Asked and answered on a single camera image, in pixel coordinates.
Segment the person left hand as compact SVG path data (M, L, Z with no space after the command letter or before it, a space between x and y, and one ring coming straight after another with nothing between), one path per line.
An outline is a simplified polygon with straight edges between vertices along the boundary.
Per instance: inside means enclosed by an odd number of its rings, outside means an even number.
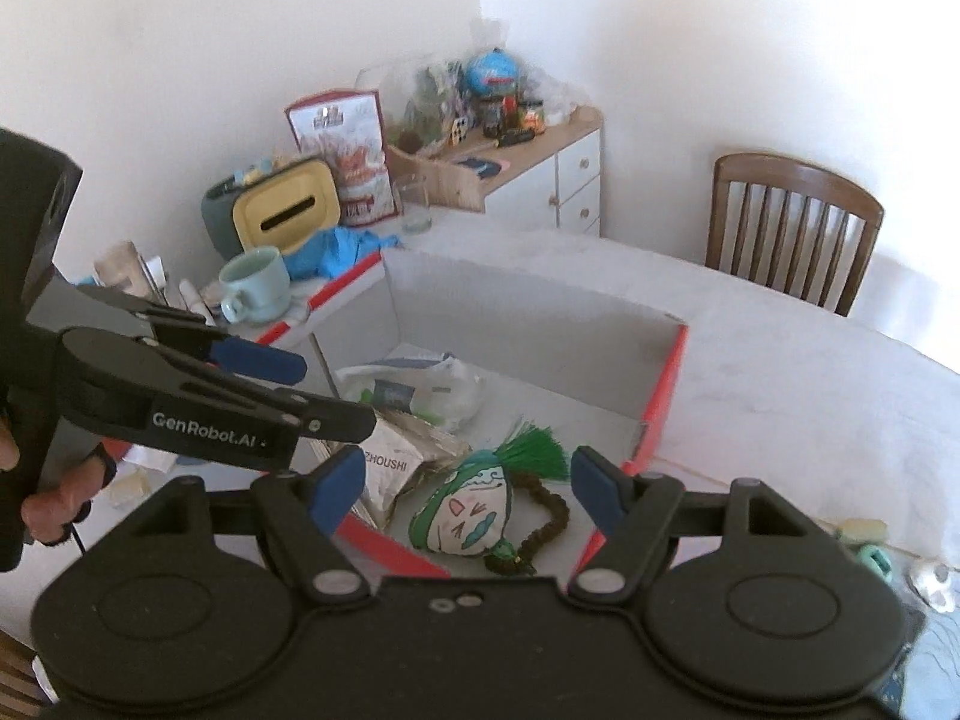
M82 460L70 460L55 486L47 486L18 502L2 493L2 569L13 562L11 551L23 548L23 536L46 546L62 543L75 523L82 522L89 503L116 476L116 460L102 442Z

